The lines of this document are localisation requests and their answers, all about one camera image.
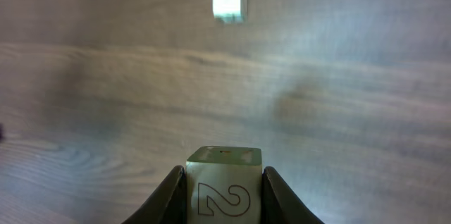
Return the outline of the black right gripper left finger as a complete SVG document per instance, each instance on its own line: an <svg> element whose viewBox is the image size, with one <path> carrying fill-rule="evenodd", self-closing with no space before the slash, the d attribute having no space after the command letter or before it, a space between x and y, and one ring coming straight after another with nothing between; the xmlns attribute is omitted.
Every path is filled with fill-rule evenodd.
<svg viewBox="0 0 451 224"><path fill-rule="evenodd" d="M147 200L123 224L186 224L185 169L175 166Z"/></svg>

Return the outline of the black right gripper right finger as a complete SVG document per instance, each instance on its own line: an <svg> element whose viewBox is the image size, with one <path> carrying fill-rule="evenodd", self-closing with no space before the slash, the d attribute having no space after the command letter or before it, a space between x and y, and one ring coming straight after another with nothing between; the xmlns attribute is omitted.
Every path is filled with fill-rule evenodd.
<svg viewBox="0 0 451 224"><path fill-rule="evenodd" d="M261 224L324 224L271 166L261 184Z"/></svg>

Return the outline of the green-edged wooden number block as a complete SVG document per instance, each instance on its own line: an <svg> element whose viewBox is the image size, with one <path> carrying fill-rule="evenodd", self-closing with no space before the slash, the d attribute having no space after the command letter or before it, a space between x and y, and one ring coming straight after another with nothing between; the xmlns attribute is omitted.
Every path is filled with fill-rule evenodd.
<svg viewBox="0 0 451 224"><path fill-rule="evenodd" d="M186 160L187 222L259 224L261 150L200 147Z"/></svg>

